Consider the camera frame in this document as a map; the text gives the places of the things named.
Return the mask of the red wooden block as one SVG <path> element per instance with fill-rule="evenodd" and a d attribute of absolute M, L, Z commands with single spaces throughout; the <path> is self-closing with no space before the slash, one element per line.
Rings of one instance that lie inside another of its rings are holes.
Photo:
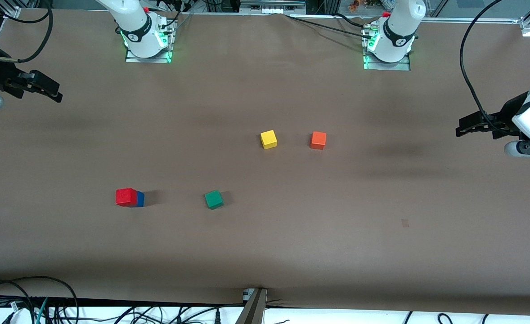
<path fill-rule="evenodd" d="M 115 204 L 121 207 L 135 207 L 138 204 L 138 191 L 131 187 L 115 191 Z"/>

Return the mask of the green wooden block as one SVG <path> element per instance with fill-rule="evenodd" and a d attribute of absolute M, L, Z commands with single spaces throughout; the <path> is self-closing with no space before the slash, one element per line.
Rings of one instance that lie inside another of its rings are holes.
<path fill-rule="evenodd" d="M 221 193 L 217 189 L 205 193 L 205 201 L 207 207 L 211 210 L 222 207 L 225 204 Z"/>

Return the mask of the grey power strip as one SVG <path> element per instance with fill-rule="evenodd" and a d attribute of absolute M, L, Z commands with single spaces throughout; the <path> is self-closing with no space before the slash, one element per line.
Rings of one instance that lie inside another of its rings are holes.
<path fill-rule="evenodd" d="M 306 14 L 306 1 L 239 0 L 239 12 L 248 14 Z"/>

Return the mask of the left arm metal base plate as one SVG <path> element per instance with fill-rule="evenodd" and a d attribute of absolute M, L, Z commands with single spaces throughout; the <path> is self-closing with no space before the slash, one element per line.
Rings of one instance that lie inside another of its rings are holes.
<path fill-rule="evenodd" d="M 374 55 L 374 53 L 364 53 L 364 69 L 381 71 L 410 71 L 409 55 L 405 55 L 398 62 L 384 62 Z"/>

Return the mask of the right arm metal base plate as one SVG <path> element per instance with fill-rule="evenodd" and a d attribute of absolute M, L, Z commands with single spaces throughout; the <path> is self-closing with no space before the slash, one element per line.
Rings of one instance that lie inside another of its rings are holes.
<path fill-rule="evenodd" d="M 172 62 L 172 50 L 173 47 L 169 46 L 166 49 L 162 49 L 158 54 L 149 58 L 140 58 L 135 56 L 129 49 L 126 49 L 126 62 L 137 62 L 137 63 L 171 63 Z"/>

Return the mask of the aluminium profile post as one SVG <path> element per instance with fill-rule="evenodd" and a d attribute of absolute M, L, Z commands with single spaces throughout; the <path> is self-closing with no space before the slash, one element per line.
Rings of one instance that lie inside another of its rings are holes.
<path fill-rule="evenodd" d="M 264 324 L 267 295 L 268 291 L 266 288 L 257 288 L 251 299 L 244 303 L 242 313 L 235 324 Z"/>

